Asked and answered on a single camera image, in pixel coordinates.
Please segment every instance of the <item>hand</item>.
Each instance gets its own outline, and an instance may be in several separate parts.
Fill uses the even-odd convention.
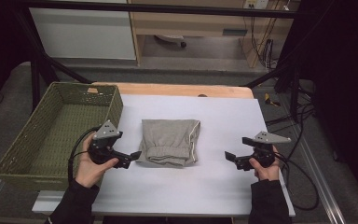
[[[89,148],[93,135],[94,133],[90,134],[84,140],[83,151],[87,151],[87,149]],[[89,153],[82,153],[80,154],[76,182],[79,183],[81,186],[89,189],[100,180],[101,176],[103,176],[105,171],[112,168],[117,163],[118,159],[114,158],[104,164],[98,165],[91,160]]]
[[[278,152],[277,148],[275,146],[272,146],[274,152]],[[273,162],[270,167],[264,168],[260,165],[260,163],[255,159],[251,158],[249,160],[251,165],[255,168],[255,176],[259,180],[279,180],[279,161],[277,158],[275,158],[275,162]]]

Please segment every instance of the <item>white tabletop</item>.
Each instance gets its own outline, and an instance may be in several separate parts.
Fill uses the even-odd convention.
[[[118,128],[124,134],[116,141],[115,150],[126,154],[138,150],[142,119],[198,119],[199,161],[183,168],[132,162],[128,170],[109,170],[92,206],[95,215],[240,217],[250,214],[250,186],[257,178],[253,170],[237,170],[233,162],[225,159],[225,151],[237,156],[252,154],[252,148],[241,139],[267,130],[257,100],[126,94],[121,97],[124,108]],[[289,215],[293,217],[295,211],[284,184],[282,188]],[[33,211],[51,213],[62,195],[61,191],[41,191]]]

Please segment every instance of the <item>floor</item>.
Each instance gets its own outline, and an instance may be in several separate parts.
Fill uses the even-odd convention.
[[[247,66],[246,58],[240,51],[239,39],[186,37],[186,43],[187,47],[182,49],[177,44],[166,43],[153,36],[148,36],[141,66],[119,62],[89,63],[88,66],[70,65],[82,76],[98,81],[228,86],[246,84],[268,71],[261,64],[253,69]],[[26,64],[13,70],[12,76],[0,94],[0,158],[31,114],[29,74],[30,69]],[[63,74],[59,74],[59,76],[62,80],[72,80]],[[277,94],[273,90],[274,83],[275,80],[271,79],[253,89],[265,120],[277,119],[287,114],[290,95],[285,92]],[[305,87],[311,85],[311,83],[304,82]],[[266,104],[266,93],[274,104]],[[303,105],[307,104],[309,100],[307,95],[301,95],[299,98],[299,102]],[[268,126],[268,131],[297,140],[300,125],[290,125],[292,125],[290,120],[281,122]],[[277,147],[282,154],[287,155],[294,144],[295,141],[292,144],[278,145]],[[307,150],[310,151],[322,171],[334,202],[337,203],[338,211],[343,216],[343,221],[331,220],[328,215],[329,211],[326,211],[325,204],[321,201],[311,211],[296,209],[293,222],[358,223],[358,185],[356,180],[345,163],[333,160],[333,150],[329,146],[329,141],[325,137],[317,116],[314,115],[304,120],[304,132],[292,157],[293,161],[306,173],[311,173],[307,165],[309,156]],[[312,185],[296,167],[292,167],[289,176],[292,202],[300,207],[310,207],[314,204],[316,196]],[[4,185],[0,193],[0,223],[43,223],[46,216],[34,214],[31,211],[36,196],[37,192]],[[234,222],[247,223],[246,217],[236,217]]]

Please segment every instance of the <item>person's left hand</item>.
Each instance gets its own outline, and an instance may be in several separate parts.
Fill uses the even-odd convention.
[[[83,151],[87,151],[94,133],[91,133],[83,142]],[[77,169],[76,182],[85,188],[91,188],[103,176],[104,172],[112,168],[118,163],[117,158],[113,158],[104,164],[95,164],[89,153],[84,152],[80,154],[79,166]]]

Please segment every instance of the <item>white cabinet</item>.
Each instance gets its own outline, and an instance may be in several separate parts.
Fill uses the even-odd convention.
[[[126,0],[93,2],[127,3]],[[30,10],[45,51],[51,57],[136,60],[128,12]]]

